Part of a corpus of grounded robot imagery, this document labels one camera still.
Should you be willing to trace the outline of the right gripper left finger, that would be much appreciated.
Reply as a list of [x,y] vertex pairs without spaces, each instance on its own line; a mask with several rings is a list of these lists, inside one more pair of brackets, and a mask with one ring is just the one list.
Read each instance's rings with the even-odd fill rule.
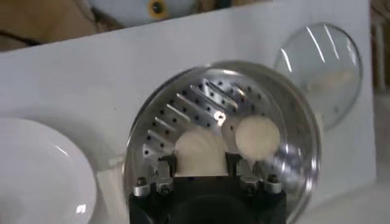
[[147,173],[138,176],[133,187],[135,197],[147,197],[152,185],[158,194],[164,196],[173,191],[173,179],[176,173],[177,158],[174,154],[161,156],[153,166],[147,167]]

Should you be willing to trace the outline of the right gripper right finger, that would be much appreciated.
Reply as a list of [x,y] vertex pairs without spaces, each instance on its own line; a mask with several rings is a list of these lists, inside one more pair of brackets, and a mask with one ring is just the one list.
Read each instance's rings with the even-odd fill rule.
[[[240,188],[249,195],[254,195],[259,188],[260,178],[252,172],[249,162],[241,155],[225,152],[227,173],[231,177],[239,177]],[[270,194],[282,192],[282,184],[274,174],[263,181],[263,189]]]

